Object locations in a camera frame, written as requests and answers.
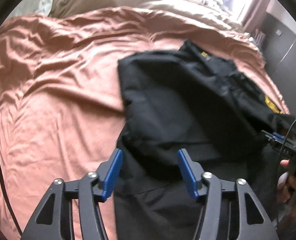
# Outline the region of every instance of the curtain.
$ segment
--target curtain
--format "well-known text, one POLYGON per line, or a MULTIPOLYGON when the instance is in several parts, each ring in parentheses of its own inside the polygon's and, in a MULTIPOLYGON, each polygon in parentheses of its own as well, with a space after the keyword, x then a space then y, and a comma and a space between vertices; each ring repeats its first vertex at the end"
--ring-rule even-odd
POLYGON ((253 33, 262 24, 270 0, 251 0, 245 4, 238 21, 244 26, 244 31, 253 33))

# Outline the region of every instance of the screw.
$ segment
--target screw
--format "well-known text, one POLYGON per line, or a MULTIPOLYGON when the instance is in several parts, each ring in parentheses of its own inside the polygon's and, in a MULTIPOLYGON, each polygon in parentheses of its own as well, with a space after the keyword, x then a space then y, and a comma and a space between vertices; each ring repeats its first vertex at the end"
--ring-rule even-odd
POLYGON ((89 178, 96 178, 97 176, 98 176, 98 174, 95 171, 91 171, 91 172, 88 173, 89 178))
POLYGON ((245 185, 247 181, 245 179, 237 179, 238 184, 245 185))
POLYGON ((55 179, 54 180, 55 185, 60 185, 62 182, 64 182, 63 179, 55 179))
POLYGON ((211 179, 212 178, 212 173, 211 172, 205 172, 203 174, 203 177, 206 178, 206 179, 211 179))

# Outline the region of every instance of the blue gripper pad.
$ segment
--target blue gripper pad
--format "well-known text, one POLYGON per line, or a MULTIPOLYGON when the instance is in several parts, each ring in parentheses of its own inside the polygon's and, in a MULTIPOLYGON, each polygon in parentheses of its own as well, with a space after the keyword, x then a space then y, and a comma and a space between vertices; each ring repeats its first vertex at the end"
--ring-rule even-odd
POLYGON ((178 151, 178 166, 190 197, 198 199, 198 184, 201 184, 203 169, 199 163, 193 162, 186 149, 178 151))
POLYGON ((274 137, 276 137, 277 139, 279 139, 280 141, 284 141, 284 137, 276 132, 274 132, 272 134, 274 137))
POLYGON ((117 182, 122 165, 122 160, 122 151, 119 149, 115 149, 110 159, 104 163, 101 163, 100 166, 102 166, 103 168, 101 169, 101 167, 99 166, 97 169, 99 180, 104 178, 104 180, 100 183, 103 190, 101 197, 104 202, 107 200, 107 198, 111 196, 115 188, 115 184, 117 182))

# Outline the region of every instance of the yellow label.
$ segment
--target yellow label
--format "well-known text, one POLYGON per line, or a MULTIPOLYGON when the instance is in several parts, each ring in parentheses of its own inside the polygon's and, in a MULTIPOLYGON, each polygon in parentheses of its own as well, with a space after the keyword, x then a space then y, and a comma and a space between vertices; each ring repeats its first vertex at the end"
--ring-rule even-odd
POLYGON ((278 109, 278 107, 270 100, 270 98, 267 95, 265 95, 265 102, 272 111, 274 111, 277 114, 283 114, 283 112, 278 109))
POLYGON ((205 57, 206 60, 209 60, 209 59, 210 59, 209 55, 208 55, 207 53, 205 53, 205 52, 201 53, 201 55, 202 55, 203 57, 205 57))

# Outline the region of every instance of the pink blanket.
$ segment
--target pink blanket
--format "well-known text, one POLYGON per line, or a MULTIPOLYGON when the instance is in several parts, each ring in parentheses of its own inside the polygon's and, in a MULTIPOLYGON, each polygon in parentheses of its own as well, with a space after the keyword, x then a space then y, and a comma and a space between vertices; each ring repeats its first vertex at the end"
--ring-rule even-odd
MULTIPOLYGON (((233 59, 287 113, 262 56, 238 35, 171 13, 133 8, 6 21, 0 28, 0 163, 21 228, 55 178, 79 179, 112 153, 124 124, 120 58, 178 49, 190 39, 233 59)), ((75 234, 81 239, 76 206, 75 234)), ((112 198, 101 211, 109 239, 116 240, 112 198)), ((0 229, 8 240, 19 239, 1 190, 0 229)))

